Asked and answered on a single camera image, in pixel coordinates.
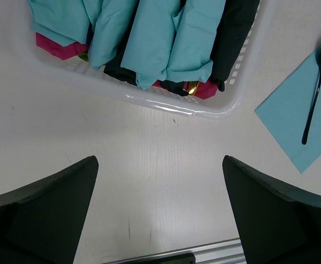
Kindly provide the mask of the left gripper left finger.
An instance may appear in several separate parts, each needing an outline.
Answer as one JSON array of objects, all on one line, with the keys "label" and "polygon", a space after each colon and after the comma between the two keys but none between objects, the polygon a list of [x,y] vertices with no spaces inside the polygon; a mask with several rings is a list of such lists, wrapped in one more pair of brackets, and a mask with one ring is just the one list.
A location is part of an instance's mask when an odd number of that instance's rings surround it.
[{"label": "left gripper left finger", "polygon": [[89,156],[0,195],[0,263],[73,263],[98,167]]}]

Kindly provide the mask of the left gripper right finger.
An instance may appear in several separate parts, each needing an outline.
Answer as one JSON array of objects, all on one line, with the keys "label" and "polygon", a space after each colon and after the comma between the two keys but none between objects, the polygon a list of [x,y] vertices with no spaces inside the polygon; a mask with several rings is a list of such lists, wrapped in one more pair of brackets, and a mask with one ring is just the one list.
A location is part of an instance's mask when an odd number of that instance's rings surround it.
[{"label": "left gripper right finger", "polygon": [[247,263],[321,263],[321,196],[225,156],[223,174]]}]

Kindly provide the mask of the teal paper napkin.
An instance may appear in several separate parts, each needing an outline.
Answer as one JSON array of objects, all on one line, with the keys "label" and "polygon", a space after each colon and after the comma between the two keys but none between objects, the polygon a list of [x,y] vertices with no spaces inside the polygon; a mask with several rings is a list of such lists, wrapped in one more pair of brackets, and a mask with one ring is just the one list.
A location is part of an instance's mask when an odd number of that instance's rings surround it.
[{"label": "teal paper napkin", "polygon": [[302,144],[318,85],[319,46],[259,105],[255,113],[300,173],[321,155],[321,90],[307,143]]}]

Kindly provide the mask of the black spoon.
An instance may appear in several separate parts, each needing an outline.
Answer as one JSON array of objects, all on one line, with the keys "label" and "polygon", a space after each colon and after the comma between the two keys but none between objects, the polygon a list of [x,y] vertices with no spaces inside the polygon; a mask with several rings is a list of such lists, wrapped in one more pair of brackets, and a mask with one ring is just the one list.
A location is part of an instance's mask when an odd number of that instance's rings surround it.
[{"label": "black spoon", "polygon": [[305,145],[307,143],[307,140],[308,140],[308,134],[309,134],[309,130],[310,130],[311,123],[312,123],[313,113],[314,113],[314,109],[316,107],[316,103],[317,103],[317,99],[318,99],[318,95],[319,95],[320,87],[321,87],[321,49],[319,50],[319,52],[316,55],[316,62],[317,62],[317,66],[318,66],[318,82],[317,82],[317,87],[316,87],[316,89],[314,91],[312,104],[311,104],[311,107],[310,107],[310,110],[309,110],[306,126],[305,126],[305,129],[304,129],[304,132],[303,132],[303,136],[302,136],[302,140],[301,140],[301,143],[303,145]]}]

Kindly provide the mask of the teal rolled napkin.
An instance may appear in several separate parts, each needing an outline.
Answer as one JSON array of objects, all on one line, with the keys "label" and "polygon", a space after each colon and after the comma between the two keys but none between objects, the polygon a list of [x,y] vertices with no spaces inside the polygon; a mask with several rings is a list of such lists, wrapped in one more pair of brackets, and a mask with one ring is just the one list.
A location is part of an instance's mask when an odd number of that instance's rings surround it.
[{"label": "teal rolled napkin", "polygon": [[121,67],[136,74],[136,85],[147,90],[167,78],[167,66],[176,34],[173,19],[185,1],[139,1],[121,60]]},{"label": "teal rolled napkin", "polygon": [[167,80],[205,83],[212,72],[211,52],[226,1],[186,1],[173,21],[176,36],[167,66]]},{"label": "teal rolled napkin", "polygon": [[102,1],[31,0],[31,30],[66,47],[85,44],[89,29],[94,29]]},{"label": "teal rolled napkin", "polygon": [[138,1],[103,1],[88,50],[90,66],[99,69],[116,55]]}]

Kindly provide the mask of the dark navy rolled napkin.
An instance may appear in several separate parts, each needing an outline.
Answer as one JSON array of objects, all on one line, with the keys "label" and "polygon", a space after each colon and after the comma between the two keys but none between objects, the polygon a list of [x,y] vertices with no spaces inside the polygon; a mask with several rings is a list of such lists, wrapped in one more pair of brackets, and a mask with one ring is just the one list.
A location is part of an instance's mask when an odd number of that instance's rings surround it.
[{"label": "dark navy rolled napkin", "polygon": [[259,0],[227,0],[212,48],[210,81],[225,91],[230,71],[254,22]]}]

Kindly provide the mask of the large white basket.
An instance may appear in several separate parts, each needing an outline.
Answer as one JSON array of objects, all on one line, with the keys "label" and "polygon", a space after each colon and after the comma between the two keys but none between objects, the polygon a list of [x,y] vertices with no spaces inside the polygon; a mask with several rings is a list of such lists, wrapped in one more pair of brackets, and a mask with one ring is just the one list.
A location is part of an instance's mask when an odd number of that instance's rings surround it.
[{"label": "large white basket", "polygon": [[92,69],[79,58],[66,61],[54,58],[36,46],[35,34],[30,30],[32,15],[27,1],[12,1],[9,34],[15,53],[31,74],[134,105],[182,116],[218,119],[232,114],[243,101],[276,6],[276,1],[260,2],[251,30],[225,82],[225,90],[207,100],[195,96],[181,97],[154,86],[142,91],[106,75],[102,70]]}]

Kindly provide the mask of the aluminium mounting rail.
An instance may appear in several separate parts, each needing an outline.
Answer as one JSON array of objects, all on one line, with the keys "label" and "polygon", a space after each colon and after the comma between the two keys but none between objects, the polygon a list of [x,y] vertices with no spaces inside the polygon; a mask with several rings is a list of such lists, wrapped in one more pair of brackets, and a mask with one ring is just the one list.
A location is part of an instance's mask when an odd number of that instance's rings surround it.
[{"label": "aluminium mounting rail", "polygon": [[240,239],[227,240],[207,245],[162,252],[154,255],[141,256],[117,263],[183,263],[183,264],[215,264],[215,263],[246,263]]}]

